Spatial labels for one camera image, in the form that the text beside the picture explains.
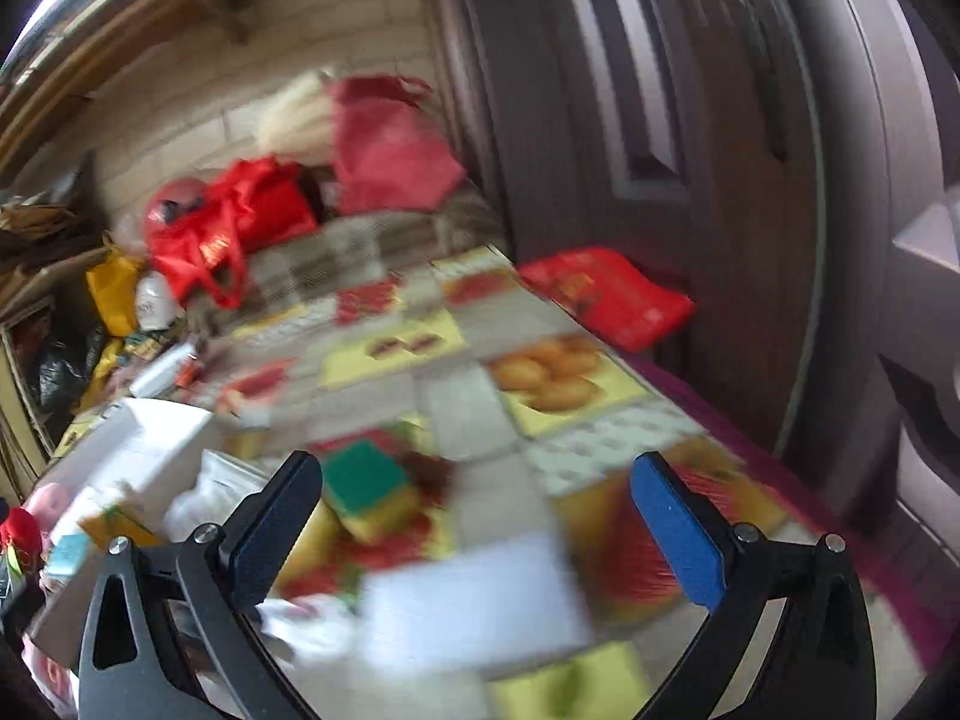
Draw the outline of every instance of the white brick wall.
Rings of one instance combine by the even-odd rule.
[[[419,0],[253,0],[247,45],[204,22],[141,56],[21,172],[41,189],[96,149],[98,189],[116,220],[165,179],[256,156],[264,98],[303,71],[415,74],[433,82]]]

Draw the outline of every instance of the red plastic bag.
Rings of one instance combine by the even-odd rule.
[[[690,298],[658,287],[608,248],[565,251],[522,266],[520,276],[587,330],[629,352],[656,343],[693,313]]]
[[[148,206],[144,237],[154,267],[180,303],[195,287],[206,288],[221,308],[240,306],[247,276],[246,254],[317,229],[317,220],[298,186],[299,165],[274,158],[239,160],[203,192],[203,202],[170,223],[158,223]],[[221,289],[213,272],[232,271],[232,285]]]
[[[341,214],[433,211],[462,183],[463,166],[418,108],[429,91],[406,76],[357,76],[335,85]]]

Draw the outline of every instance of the white box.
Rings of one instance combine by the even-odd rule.
[[[145,517],[160,522],[173,499],[197,482],[203,450],[221,449],[223,443],[223,431],[208,410],[124,398],[40,483],[59,483],[75,497],[85,487],[126,481],[142,495]]]

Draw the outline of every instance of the blue gripper pad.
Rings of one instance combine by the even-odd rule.
[[[648,455],[634,461],[630,493],[683,594],[716,610],[725,589],[723,556]]]
[[[224,524],[228,532],[234,531],[223,549],[230,600],[237,608],[249,610],[267,597],[322,492],[320,463],[306,452],[295,452],[267,487],[244,498]]]

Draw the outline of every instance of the sponge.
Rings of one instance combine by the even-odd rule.
[[[419,493],[403,469],[364,440],[323,465],[323,495],[352,536],[365,544],[381,541],[418,510]]]

